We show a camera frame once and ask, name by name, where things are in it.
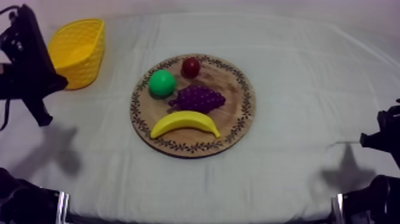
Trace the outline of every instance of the grape bunch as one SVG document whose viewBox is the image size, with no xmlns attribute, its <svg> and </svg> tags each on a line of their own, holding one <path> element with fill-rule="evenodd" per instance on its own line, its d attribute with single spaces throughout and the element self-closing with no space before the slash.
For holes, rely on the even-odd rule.
<svg viewBox="0 0 400 224">
<path fill-rule="evenodd" d="M 168 102 L 180 110 L 193 110 L 208 114 L 225 104 L 225 97 L 206 86 L 190 85 L 178 91 L 178 97 Z"/>
</svg>

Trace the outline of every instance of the table surface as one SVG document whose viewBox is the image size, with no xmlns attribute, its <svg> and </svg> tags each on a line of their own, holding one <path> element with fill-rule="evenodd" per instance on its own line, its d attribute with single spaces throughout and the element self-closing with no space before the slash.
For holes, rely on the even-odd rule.
<svg viewBox="0 0 400 224">
<path fill-rule="evenodd" d="M 329 24 L 249 14 L 162 14 L 106 20 L 96 81 L 45 99 L 37 127 L 21 101 L 0 134 L 0 164 L 71 194 L 71 211 L 147 222 L 272 222 L 330 212 L 330 197 L 378 174 L 400 176 L 389 154 L 361 148 L 395 103 L 390 54 Z M 201 53 L 252 82 L 252 127 L 231 149 L 182 160 L 156 152 L 130 123 L 136 82 L 154 64 Z"/>
</svg>

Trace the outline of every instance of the round wooden plate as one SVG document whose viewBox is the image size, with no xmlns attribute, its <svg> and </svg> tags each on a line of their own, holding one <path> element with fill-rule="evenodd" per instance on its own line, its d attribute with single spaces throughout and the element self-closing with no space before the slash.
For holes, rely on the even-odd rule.
<svg viewBox="0 0 400 224">
<path fill-rule="evenodd" d="M 182 61 L 196 57 L 201 63 L 200 74 L 194 79 L 180 75 Z M 160 69 L 171 72 L 177 80 L 177 90 L 190 84 L 205 85 L 226 98 L 222 107 L 209 115 L 221 133 L 195 129 L 178 129 L 158 138 L 150 138 L 154 125 L 168 113 L 172 113 L 168 101 L 176 99 L 176 92 L 166 99 L 153 99 L 148 90 L 151 75 Z M 204 54 L 188 54 L 169 58 L 151 68 L 136 85 L 130 105 L 132 125 L 139 136 L 156 150 L 183 158 L 205 157 L 220 153 L 243 137 L 251 126 L 255 111 L 255 94 L 247 77 L 233 64 Z"/>
</svg>

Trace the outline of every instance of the toy banana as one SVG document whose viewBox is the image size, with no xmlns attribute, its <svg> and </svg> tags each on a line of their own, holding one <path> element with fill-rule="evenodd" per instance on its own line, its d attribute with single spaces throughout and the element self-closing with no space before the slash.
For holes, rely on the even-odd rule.
<svg viewBox="0 0 400 224">
<path fill-rule="evenodd" d="M 183 127 L 192 127 L 195 129 L 212 132 L 216 138 L 221 135 L 217 130 L 213 120 L 205 114 L 195 111 L 178 111 L 166 115 L 155 124 L 151 130 L 151 138 L 156 138 L 171 130 L 180 129 Z"/>
</svg>

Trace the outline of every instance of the woven basket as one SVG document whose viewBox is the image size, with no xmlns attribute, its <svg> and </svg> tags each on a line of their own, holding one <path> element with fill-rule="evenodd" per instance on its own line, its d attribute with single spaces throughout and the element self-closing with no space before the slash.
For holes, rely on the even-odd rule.
<svg viewBox="0 0 400 224">
<path fill-rule="evenodd" d="M 91 84 L 104 54 L 104 21 L 93 18 L 63 26 L 53 35 L 48 51 L 56 72 L 68 80 L 66 89 Z"/>
</svg>

